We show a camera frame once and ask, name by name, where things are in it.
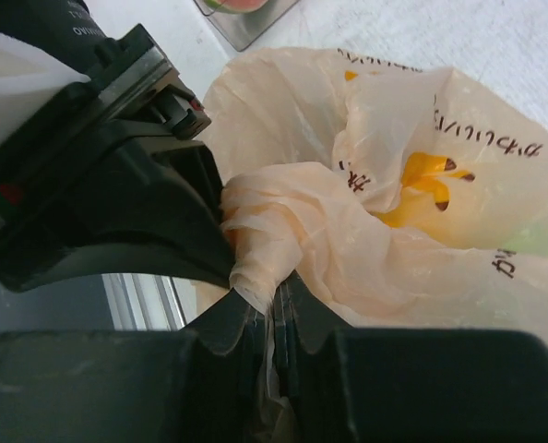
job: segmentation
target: red component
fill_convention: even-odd
[[[202,111],[204,109],[204,106],[202,106],[197,99],[192,99],[190,101],[190,106],[192,106],[192,109],[195,111]]]
[[[14,206],[18,205],[24,198],[24,191],[12,183],[2,183],[0,185],[0,194]]]

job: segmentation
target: translucent peach plastic bag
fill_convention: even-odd
[[[487,88],[452,68],[262,50],[204,103],[231,284],[255,308],[298,269],[352,324],[548,343],[548,133]]]

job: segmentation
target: white tabletop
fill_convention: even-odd
[[[193,0],[87,3],[110,36],[142,23],[199,97],[237,55]],[[548,129],[548,0],[301,0],[248,51],[279,46],[454,66]]]

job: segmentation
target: gray floor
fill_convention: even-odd
[[[0,332],[34,329],[113,329],[101,276],[26,293],[11,293],[0,285]]]

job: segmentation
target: white table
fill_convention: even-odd
[[[200,98],[237,55],[192,0],[87,3],[110,36],[142,23]],[[301,0],[248,51],[280,46],[342,47],[408,66],[455,66],[548,129],[548,0]],[[179,290],[191,304],[185,310],[194,310],[189,286]]]

